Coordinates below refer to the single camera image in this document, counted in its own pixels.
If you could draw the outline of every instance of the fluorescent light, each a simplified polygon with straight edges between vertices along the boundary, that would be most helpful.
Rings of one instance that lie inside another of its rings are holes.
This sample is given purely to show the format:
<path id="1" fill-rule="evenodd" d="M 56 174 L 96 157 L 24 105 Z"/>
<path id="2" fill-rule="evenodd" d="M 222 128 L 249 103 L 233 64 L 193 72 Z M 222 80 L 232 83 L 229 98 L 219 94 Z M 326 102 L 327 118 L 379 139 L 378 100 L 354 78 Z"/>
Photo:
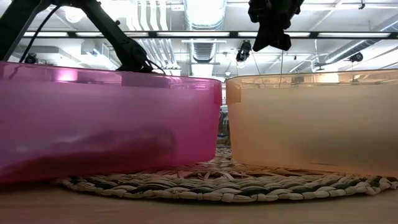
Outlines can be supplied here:
<path id="1" fill-rule="evenodd" d="M 159 37 L 227 37 L 229 36 L 229 32 L 158 32 L 157 35 Z"/>
<path id="2" fill-rule="evenodd" d="M 24 37 L 33 37 L 35 32 L 25 32 Z M 67 37 L 66 32 L 39 32 L 38 37 Z"/>
<path id="3" fill-rule="evenodd" d="M 81 9 L 75 7 L 63 6 L 62 9 L 65 11 L 65 18 L 71 23 L 78 23 L 86 16 Z"/>
<path id="4" fill-rule="evenodd" d="M 79 37 L 103 37 L 104 36 L 101 32 L 77 32 L 76 35 Z"/>
<path id="5" fill-rule="evenodd" d="M 226 44 L 226 40 L 181 40 L 183 44 Z"/>
<path id="6" fill-rule="evenodd" d="M 148 37 L 149 34 L 147 32 L 125 32 L 128 37 Z"/>
<path id="7" fill-rule="evenodd" d="M 319 37 L 388 37 L 391 33 L 387 32 L 342 32 L 342 33 L 332 33 L 332 32 L 322 32 L 319 33 Z"/>
<path id="8" fill-rule="evenodd" d="M 291 37 L 309 37 L 311 35 L 309 32 L 286 32 L 285 34 Z"/>
<path id="9" fill-rule="evenodd" d="M 238 37 L 257 37 L 257 32 L 238 32 Z"/>
<path id="10" fill-rule="evenodd" d="M 286 32 L 291 37 L 309 37 L 309 32 Z M 238 32 L 238 37 L 256 37 L 257 32 Z"/>

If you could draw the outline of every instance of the ceiling pipe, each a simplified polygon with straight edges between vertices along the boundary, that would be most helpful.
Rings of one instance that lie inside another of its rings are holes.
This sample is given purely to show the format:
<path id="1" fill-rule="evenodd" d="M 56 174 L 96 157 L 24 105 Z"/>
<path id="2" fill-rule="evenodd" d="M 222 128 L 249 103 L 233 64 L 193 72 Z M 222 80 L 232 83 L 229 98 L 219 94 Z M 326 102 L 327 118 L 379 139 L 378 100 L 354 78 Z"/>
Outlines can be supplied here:
<path id="1" fill-rule="evenodd" d="M 140 0 L 140 5 L 141 5 L 141 18 L 140 18 L 140 23 L 142 28 L 144 28 L 144 30 L 150 30 L 148 23 L 147 23 L 147 1 L 146 0 Z M 149 39 L 149 47 L 155 52 L 154 57 L 157 59 L 158 64 L 162 67 L 162 68 L 166 68 L 166 62 L 163 58 L 162 53 L 160 52 L 157 43 L 155 42 L 154 39 Z"/>
<path id="2" fill-rule="evenodd" d="M 373 32 L 397 32 L 398 30 L 398 14 L 384 21 L 382 24 L 374 28 Z M 350 43 L 344 45 L 338 50 L 326 54 L 322 57 L 318 57 L 319 61 L 315 64 L 316 67 L 330 65 L 341 60 L 347 59 L 350 56 L 380 42 L 381 40 L 353 40 Z M 313 61 L 304 61 L 299 66 L 290 70 L 290 72 L 300 72 L 312 66 Z"/>
<path id="3" fill-rule="evenodd" d="M 187 30 L 220 30 L 224 23 L 226 0 L 184 0 Z M 211 76 L 216 43 L 191 43 L 192 59 L 202 65 L 192 65 L 193 75 Z"/>
<path id="4" fill-rule="evenodd" d="M 131 7 L 132 7 L 132 10 L 131 10 L 132 13 L 130 13 L 130 16 L 126 18 L 127 27 L 130 30 L 141 31 L 142 27 L 141 27 L 141 25 L 139 23 L 139 20 L 138 20 L 138 2 L 137 2 L 137 0 L 130 0 L 130 3 L 131 3 Z M 153 49 L 149 45 L 149 40 L 147 40 L 147 39 L 138 39 L 137 42 L 147 52 L 147 56 L 148 56 L 149 60 L 159 64 L 159 61 L 154 56 L 155 52 L 153 51 Z"/>
<path id="5" fill-rule="evenodd" d="M 150 26 L 152 27 L 153 30 L 158 31 L 159 30 L 159 26 L 157 25 L 157 5 L 156 5 L 156 0 L 150 0 L 149 1 L 149 5 L 150 5 Z M 160 58 L 163 61 L 166 61 L 167 68 L 172 68 L 173 64 L 171 62 L 171 58 L 169 55 L 169 51 L 167 50 L 166 46 L 165 46 L 165 42 L 164 40 L 161 39 L 154 39 L 153 40 L 156 44 L 156 46 L 160 46 L 160 48 L 162 48 L 163 53 L 160 53 Z"/>
<path id="6" fill-rule="evenodd" d="M 376 55 L 373 58 L 370 58 L 368 60 L 359 62 L 356 65 L 351 65 L 351 68 L 349 68 L 347 70 L 352 70 L 352 69 L 354 69 L 356 67 L 366 66 L 366 65 L 369 65 L 369 64 L 372 65 L 374 63 L 375 64 L 380 64 L 380 63 L 384 62 L 384 63 L 392 64 L 392 63 L 396 62 L 397 55 L 398 55 L 398 46 L 394 47 L 393 49 L 390 49 L 390 50 L 388 50 L 386 52 L 383 52 L 383 53 L 381 53 L 379 55 Z"/>
<path id="7" fill-rule="evenodd" d="M 159 18 L 159 22 L 160 22 L 160 28 L 162 30 L 169 30 L 168 26 L 167 26 L 167 17 L 166 17 L 166 0 L 160 0 L 159 1 L 159 11 L 160 11 L 160 18 Z M 177 60 L 175 59 L 175 55 L 174 55 L 174 49 L 172 46 L 172 41 L 170 39 L 163 39 L 163 41 L 165 42 L 165 46 L 167 48 L 167 51 L 169 53 L 169 57 L 171 59 L 171 63 L 173 65 L 173 68 L 178 68 L 178 64 L 177 64 Z"/>

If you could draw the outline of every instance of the orange plastic bin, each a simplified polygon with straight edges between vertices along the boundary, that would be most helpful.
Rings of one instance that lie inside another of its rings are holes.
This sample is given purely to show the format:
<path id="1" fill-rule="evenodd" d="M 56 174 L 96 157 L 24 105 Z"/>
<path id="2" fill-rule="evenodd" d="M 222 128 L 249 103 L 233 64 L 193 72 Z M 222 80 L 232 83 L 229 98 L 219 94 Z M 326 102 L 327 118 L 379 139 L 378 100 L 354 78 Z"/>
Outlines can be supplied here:
<path id="1" fill-rule="evenodd" d="M 398 176 L 398 70 L 226 82 L 233 157 L 262 166 Z"/>

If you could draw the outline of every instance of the security camera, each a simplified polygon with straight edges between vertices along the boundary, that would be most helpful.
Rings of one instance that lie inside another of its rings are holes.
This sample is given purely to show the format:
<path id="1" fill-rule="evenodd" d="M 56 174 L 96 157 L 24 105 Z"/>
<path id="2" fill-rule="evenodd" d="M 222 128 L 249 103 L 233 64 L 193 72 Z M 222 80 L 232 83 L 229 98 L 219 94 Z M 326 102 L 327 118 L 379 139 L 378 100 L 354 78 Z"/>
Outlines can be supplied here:
<path id="1" fill-rule="evenodd" d="M 362 62 L 363 54 L 361 52 L 356 53 L 353 56 L 351 56 L 348 60 L 350 60 L 350 62 Z"/>
<path id="2" fill-rule="evenodd" d="M 29 53 L 27 57 L 25 58 L 25 63 L 32 63 L 36 64 L 39 60 L 36 57 L 35 53 Z"/>
<path id="3" fill-rule="evenodd" d="M 244 62 L 250 56 L 251 43 L 250 40 L 244 40 L 236 55 L 237 62 Z"/>

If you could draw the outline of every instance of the pink plastic bin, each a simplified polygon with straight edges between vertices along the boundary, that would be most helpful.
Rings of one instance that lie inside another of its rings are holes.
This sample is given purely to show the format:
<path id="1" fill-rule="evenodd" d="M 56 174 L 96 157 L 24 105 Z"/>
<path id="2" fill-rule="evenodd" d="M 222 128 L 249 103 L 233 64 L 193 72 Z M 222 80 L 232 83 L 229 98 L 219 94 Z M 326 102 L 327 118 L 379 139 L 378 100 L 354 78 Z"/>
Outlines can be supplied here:
<path id="1" fill-rule="evenodd" d="M 0 62 L 0 183 L 208 161 L 220 105 L 216 80 Z"/>

